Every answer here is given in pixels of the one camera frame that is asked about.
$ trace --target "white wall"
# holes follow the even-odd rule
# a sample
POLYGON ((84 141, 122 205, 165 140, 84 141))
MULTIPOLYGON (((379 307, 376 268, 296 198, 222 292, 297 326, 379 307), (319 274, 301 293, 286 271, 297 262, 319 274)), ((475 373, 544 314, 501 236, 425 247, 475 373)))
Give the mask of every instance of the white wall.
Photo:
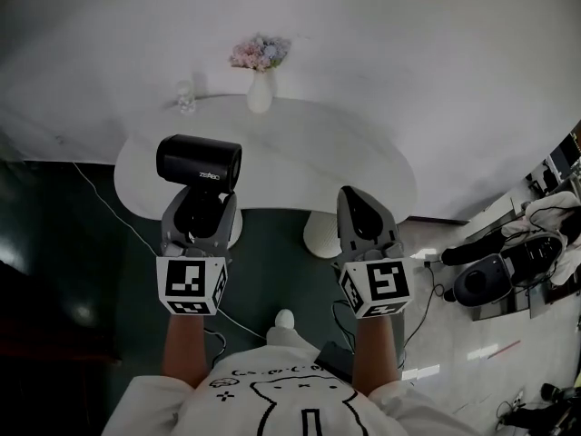
POLYGON ((581 0, 0 0, 0 28, 0 127, 36 159, 114 163, 124 120, 192 73, 245 93, 227 58, 256 31, 292 39, 280 96, 407 156, 414 214, 471 216, 581 118, 581 0))

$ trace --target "white floor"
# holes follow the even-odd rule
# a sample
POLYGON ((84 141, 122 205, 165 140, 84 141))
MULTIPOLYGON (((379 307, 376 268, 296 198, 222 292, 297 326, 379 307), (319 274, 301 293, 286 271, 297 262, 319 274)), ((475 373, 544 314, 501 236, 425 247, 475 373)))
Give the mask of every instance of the white floor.
MULTIPOLYGON (((461 244, 454 226, 405 222, 400 231, 406 255, 461 244)), ((434 272, 436 282, 448 287, 458 269, 435 265, 434 272)), ((405 311, 406 337, 424 314, 431 286, 429 271, 419 273, 416 300, 405 311)), ((413 376, 418 370, 419 376, 427 375, 410 382, 476 430, 492 434, 498 405, 512 401, 519 390, 525 392, 524 401, 539 402, 543 382, 572 385, 581 347, 581 333, 576 331, 580 307, 581 299, 574 295, 534 320, 524 311, 472 322, 466 308, 434 296, 424 325, 406 348, 405 374, 413 376)), ((513 428, 507 428, 500 434, 512 433, 513 428)))

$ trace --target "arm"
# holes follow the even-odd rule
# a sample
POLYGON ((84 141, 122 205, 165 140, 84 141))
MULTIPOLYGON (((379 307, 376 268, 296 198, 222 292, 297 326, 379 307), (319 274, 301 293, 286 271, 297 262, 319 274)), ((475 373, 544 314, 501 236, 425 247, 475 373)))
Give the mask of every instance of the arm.
POLYGON ((581 248, 566 250, 556 263, 551 282, 556 286, 562 286, 575 272, 579 264, 581 264, 581 248))
POLYGON ((397 381, 369 396, 386 415, 398 421, 408 436, 480 436, 466 423, 440 409, 412 386, 397 381))
POLYGON ((174 378, 133 378, 102 436, 170 436, 175 415, 190 393, 190 386, 174 378))
POLYGON ((208 376, 203 317, 172 315, 165 337, 162 375, 197 387, 208 376))
POLYGON ((369 396, 378 387, 398 380, 391 319, 378 316, 358 320, 353 387, 369 396))

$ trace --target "white vase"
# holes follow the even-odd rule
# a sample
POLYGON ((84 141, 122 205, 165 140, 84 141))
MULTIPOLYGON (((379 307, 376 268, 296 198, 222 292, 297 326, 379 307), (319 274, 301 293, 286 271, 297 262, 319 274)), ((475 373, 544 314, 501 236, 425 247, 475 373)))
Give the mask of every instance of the white vase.
POLYGON ((272 89, 266 73, 254 72, 254 80, 246 94, 246 103, 254 113, 264 113, 271 108, 272 89))

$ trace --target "desk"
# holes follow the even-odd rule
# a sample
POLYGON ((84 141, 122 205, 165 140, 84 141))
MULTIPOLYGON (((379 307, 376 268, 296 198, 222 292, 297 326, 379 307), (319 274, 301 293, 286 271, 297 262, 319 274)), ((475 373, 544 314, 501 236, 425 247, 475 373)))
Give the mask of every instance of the desk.
POLYGON ((243 95, 198 100, 192 116, 177 109, 136 116, 117 158, 117 195, 131 212, 161 220, 183 188, 157 175, 162 139, 189 134, 242 146, 239 208, 289 208, 336 212, 342 185, 366 191, 397 222, 412 212, 416 182, 405 157, 377 128, 345 112, 301 100, 274 99, 265 114, 248 110, 243 95))

